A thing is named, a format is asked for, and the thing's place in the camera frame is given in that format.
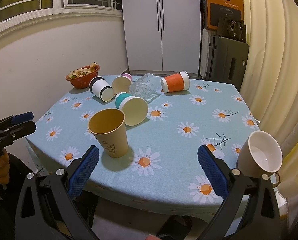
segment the white cabinet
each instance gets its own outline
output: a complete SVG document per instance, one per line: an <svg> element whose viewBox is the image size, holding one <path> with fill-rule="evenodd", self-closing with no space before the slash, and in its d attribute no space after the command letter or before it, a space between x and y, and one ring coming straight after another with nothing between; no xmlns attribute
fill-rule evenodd
<svg viewBox="0 0 298 240"><path fill-rule="evenodd" d="M122 0L131 73L198 74L200 0Z"/></svg>

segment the red plastic bowl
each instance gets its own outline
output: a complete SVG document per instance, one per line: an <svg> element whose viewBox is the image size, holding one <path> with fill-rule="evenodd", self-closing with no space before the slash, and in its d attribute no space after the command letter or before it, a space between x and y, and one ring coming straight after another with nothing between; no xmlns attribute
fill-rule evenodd
<svg viewBox="0 0 298 240"><path fill-rule="evenodd" d="M66 80L69 80L70 83L76 88L76 89L83 89L83 88L87 88L90 84L90 81L98 76L98 71L100 69L100 66L99 65L96 65L96 70L94 72L91 72L87 75L84 75L82 77L77 77L77 78L74 78L74 79L68 79L68 75L66 75Z"/></svg>

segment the cardboard box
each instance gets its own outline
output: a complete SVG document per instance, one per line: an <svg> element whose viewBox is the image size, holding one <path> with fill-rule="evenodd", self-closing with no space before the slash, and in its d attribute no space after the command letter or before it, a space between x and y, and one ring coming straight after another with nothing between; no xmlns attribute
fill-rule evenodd
<svg viewBox="0 0 298 240"><path fill-rule="evenodd" d="M202 26L217 31L220 17L243 20L243 0L203 0Z"/></svg>

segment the table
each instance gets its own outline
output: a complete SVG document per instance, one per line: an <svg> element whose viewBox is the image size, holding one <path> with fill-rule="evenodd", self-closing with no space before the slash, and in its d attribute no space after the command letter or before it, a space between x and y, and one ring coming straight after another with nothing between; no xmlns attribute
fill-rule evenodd
<svg viewBox="0 0 298 240"><path fill-rule="evenodd" d="M104 78L111 84L115 76ZM40 174L68 166L96 145L100 160L86 190L138 209L209 222L222 198L197 161L198 147L206 144L234 168L240 148L259 128L233 85L190 83L188 91L157 91L147 118L137 126L127 126L129 151L117 159L109 157L87 129L90 117L114 108L114 101L105 103L88 89L72 89L39 119L36 132L26 137Z"/></svg>

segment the paper cup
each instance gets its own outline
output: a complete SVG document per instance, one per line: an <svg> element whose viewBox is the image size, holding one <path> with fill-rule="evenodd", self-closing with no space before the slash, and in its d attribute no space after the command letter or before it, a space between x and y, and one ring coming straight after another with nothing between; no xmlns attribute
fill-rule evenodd
<svg viewBox="0 0 298 240"><path fill-rule="evenodd" d="M116 95L114 103L126 115L126 125L134 126L141 123L148 114L148 104L142 98L121 92Z"/></svg>
<svg viewBox="0 0 298 240"><path fill-rule="evenodd" d="M165 93L188 90L190 88L189 75L186 71L182 71L180 73L161 78L161 87Z"/></svg>
<svg viewBox="0 0 298 240"><path fill-rule="evenodd" d="M90 81L89 90L101 100L108 102L113 98L114 91L103 77L95 77Z"/></svg>
<svg viewBox="0 0 298 240"><path fill-rule="evenodd" d="M129 86L132 83L132 76L128 73L116 77L112 82L112 88L116 94L121 92L129 93Z"/></svg>
<svg viewBox="0 0 298 240"><path fill-rule="evenodd" d="M113 158L128 151L125 114L115 108L101 110L88 122L88 130L94 134L106 153Z"/></svg>
<svg viewBox="0 0 298 240"><path fill-rule="evenodd" d="M260 178L262 174L271 176L282 165L282 152L278 142L264 131L252 132L242 146L238 157L238 169L245 175Z"/></svg>

